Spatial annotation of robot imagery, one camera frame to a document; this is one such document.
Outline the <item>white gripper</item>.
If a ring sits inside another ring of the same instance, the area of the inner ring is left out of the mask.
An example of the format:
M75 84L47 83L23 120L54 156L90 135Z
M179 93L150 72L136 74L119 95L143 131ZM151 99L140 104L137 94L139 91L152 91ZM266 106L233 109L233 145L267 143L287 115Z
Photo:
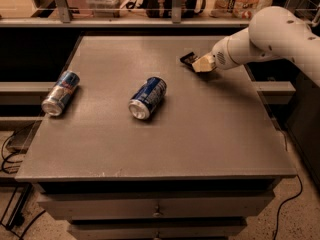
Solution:
M207 53L197 58L192 63L192 68L196 73L211 72L216 67L228 70L237 66L232 59L228 49L229 38L225 37L219 40L212 48L211 53Z

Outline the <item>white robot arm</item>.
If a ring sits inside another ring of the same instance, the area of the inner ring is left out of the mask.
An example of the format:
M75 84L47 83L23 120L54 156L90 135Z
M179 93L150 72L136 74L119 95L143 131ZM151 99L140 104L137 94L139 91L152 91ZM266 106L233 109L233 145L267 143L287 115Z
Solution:
M210 72L278 58L290 61L320 86L320 38L287 9L270 6L256 13L247 28L218 41L191 67L197 73Z

